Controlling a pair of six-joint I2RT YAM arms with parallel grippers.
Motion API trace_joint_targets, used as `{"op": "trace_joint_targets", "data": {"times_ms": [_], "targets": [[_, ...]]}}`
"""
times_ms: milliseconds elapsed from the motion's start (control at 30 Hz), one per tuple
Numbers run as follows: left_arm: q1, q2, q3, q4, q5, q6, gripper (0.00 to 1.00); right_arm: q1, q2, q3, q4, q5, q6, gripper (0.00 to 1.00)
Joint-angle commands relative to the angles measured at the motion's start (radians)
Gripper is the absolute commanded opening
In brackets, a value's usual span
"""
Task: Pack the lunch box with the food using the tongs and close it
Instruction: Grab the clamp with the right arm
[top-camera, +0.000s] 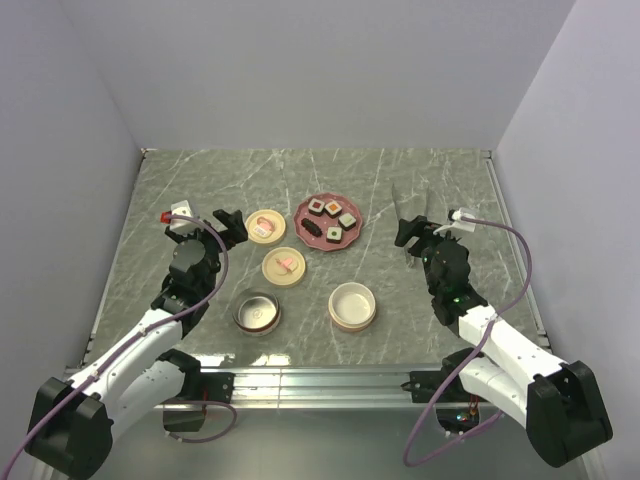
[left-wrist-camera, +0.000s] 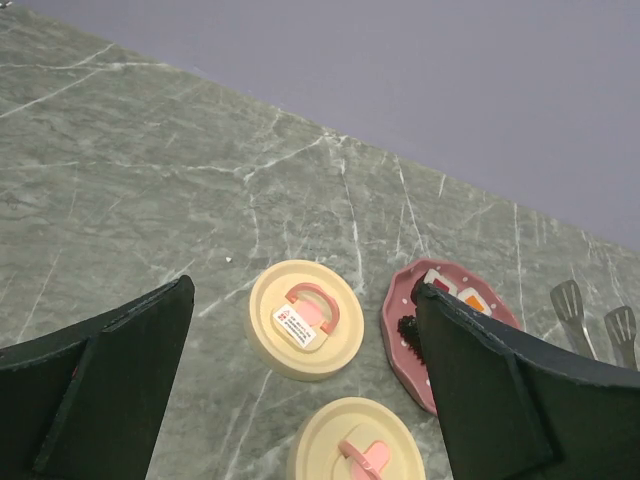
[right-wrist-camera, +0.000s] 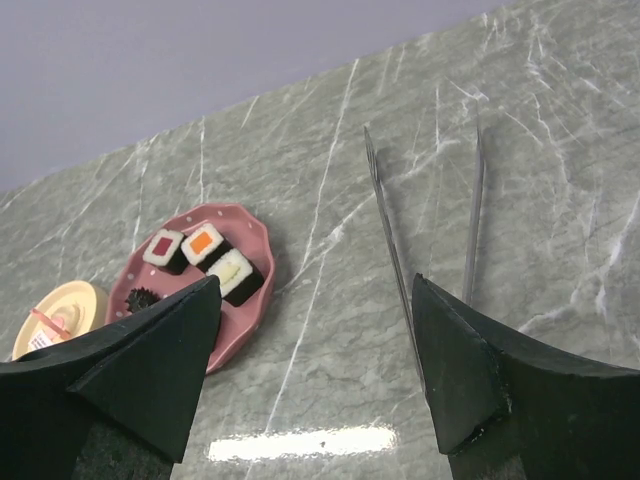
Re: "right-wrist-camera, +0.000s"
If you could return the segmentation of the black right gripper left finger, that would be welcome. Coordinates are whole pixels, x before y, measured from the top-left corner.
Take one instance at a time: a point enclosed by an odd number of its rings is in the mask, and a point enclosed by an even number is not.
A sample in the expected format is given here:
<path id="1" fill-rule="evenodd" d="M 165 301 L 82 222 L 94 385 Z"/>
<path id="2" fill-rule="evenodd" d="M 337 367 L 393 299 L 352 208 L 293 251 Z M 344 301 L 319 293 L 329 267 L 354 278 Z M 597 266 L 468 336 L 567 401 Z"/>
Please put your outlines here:
<path id="1" fill-rule="evenodd" d="M 167 479 L 221 321 L 216 277 L 1 367 L 5 479 Z"/>

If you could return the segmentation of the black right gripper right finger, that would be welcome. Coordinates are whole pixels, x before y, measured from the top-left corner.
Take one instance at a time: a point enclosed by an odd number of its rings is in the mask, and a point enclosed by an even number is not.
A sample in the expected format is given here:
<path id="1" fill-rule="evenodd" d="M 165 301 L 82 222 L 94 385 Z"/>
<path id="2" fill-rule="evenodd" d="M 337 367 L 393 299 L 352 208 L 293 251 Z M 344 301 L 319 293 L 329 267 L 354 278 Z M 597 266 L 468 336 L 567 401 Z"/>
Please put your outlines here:
<path id="1" fill-rule="evenodd" d="M 438 450 L 456 479 L 635 479 L 639 373 L 568 353 L 412 287 Z"/>

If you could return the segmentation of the black seaweed piece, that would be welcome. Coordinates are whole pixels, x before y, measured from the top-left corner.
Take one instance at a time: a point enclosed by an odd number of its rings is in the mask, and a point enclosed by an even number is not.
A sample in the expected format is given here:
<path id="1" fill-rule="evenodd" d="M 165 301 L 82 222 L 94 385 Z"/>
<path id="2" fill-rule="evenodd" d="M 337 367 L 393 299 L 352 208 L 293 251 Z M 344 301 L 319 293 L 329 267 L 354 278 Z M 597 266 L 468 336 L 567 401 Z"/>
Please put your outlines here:
<path id="1" fill-rule="evenodd" d="M 157 293 L 148 288 L 139 287 L 134 288 L 129 292 L 125 303 L 127 304 L 127 311 L 133 314 L 146 309 L 147 307 L 157 303 L 159 300 L 160 297 Z"/>

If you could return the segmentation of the yellow sushi roll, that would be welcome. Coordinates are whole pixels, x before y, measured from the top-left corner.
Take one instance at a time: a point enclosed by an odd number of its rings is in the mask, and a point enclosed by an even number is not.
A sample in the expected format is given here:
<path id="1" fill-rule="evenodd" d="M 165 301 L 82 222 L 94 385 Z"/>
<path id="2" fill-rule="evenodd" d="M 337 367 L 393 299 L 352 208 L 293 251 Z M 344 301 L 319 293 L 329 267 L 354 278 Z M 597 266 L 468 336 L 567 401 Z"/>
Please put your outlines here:
<path id="1" fill-rule="evenodd" d="M 264 277 L 238 249 L 223 254 L 206 272 L 216 276 L 222 299 L 233 307 L 246 303 L 264 284 Z"/>

